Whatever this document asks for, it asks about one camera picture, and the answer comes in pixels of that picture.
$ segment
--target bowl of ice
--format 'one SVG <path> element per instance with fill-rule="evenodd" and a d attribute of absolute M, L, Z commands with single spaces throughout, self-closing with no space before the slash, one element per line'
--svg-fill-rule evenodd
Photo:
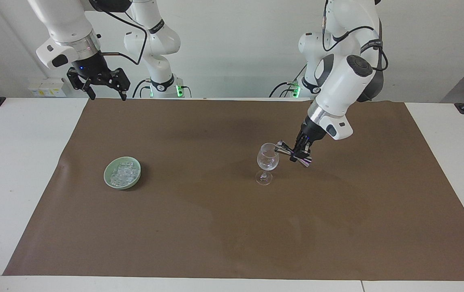
<path fill-rule="evenodd" d="M 126 190 L 140 179 L 140 163 L 133 157 L 120 157 L 113 160 L 104 170 L 104 181 L 113 189 Z"/>

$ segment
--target glass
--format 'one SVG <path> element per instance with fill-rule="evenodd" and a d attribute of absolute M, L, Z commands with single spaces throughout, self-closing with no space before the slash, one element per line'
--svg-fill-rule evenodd
<path fill-rule="evenodd" d="M 275 152 L 275 148 L 275 144 L 266 143 L 259 150 L 257 164 L 263 169 L 255 174 L 255 181 L 257 181 L 259 185 L 269 185 L 273 180 L 273 175 L 270 171 L 277 167 L 278 161 L 280 160 L 278 153 Z"/>

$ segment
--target white wall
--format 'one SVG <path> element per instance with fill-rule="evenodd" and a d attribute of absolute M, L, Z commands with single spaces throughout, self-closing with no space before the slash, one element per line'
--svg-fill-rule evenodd
<path fill-rule="evenodd" d="M 319 30 L 323 1 L 159 0 L 159 6 L 182 39 L 180 52 L 168 57 L 173 71 L 195 96 L 260 97 L 274 85 L 292 80 L 301 69 L 304 58 L 297 42 L 302 33 Z M 464 77 L 464 0 L 383 0 L 377 8 L 391 62 L 378 98 L 441 101 Z M 34 56 L 48 34 L 26 0 L 0 0 L 0 14 Z M 103 36 L 104 51 L 125 52 L 122 39 L 128 26 L 103 13 L 87 16 Z M 32 68 L 39 72 L 42 67 L 35 64 L 35 57 L 28 58 L 24 61 L 34 62 Z M 123 58 L 109 57 L 108 63 L 125 69 L 132 88 L 148 76 L 145 66 L 136 67 Z M 44 70 L 49 77 L 64 77 L 65 71 Z M 27 73 L 10 70 L 12 75 Z M 117 96 L 110 90 L 97 93 Z"/>

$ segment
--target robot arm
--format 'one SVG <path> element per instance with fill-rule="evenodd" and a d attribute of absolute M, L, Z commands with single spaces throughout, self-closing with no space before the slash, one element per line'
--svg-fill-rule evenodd
<path fill-rule="evenodd" d="M 148 41 L 142 59 L 146 62 L 152 84 L 153 97 L 181 97 L 182 80 L 172 73 L 169 61 L 163 55 L 170 55 L 180 50 L 181 41 L 178 34 L 165 24 L 160 15 L 156 0 L 134 0 L 132 15 L 137 24 L 148 30 Z M 142 33 L 128 33 L 124 38 L 126 49 L 138 57 L 143 44 Z"/>
<path fill-rule="evenodd" d="M 335 140 L 350 137 L 348 107 L 381 90 L 383 44 L 375 5 L 374 0 L 330 0 L 323 31 L 300 39 L 300 51 L 308 61 L 299 81 L 301 96 L 316 98 L 291 150 L 291 161 L 307 159 L 313 142 L 327 134 Z"/>
<path fill-rule="evenodd" d="M 79 0 L 28 0 L 39 20 L 48 28 L 50 38 L 37 49 L 37 56 L 50 69 L 71 63 L 67 76 L 74 89 L 85 91 L 91 99 L 95 92 L 91 85 L 105 85 L 119 92 L 122 100 L 130 82 L 121 68 L 110 70 L 100 53 L 98 35 L 84 15 Z M 129 8 L 128 0 L 90 0 L 97 5 L 108 3 L 112 12 Z"/>

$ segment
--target green light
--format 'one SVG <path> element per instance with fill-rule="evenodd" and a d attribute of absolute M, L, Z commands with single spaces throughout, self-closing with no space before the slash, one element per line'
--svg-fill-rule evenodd
<path fill-rule="evenodd" d="M 181 86 L 176 86 L 176 88 L 178 89 L 178 97 L 182 97 L 183 96 L 182 87 Z"/>
<path fill-rule="evenodd" d="M 298 98 L 298 96 L 300 95 L 300 86 L 297 86 L 297 88 L 293 90 L 293 92 L 293 97 Z"/>

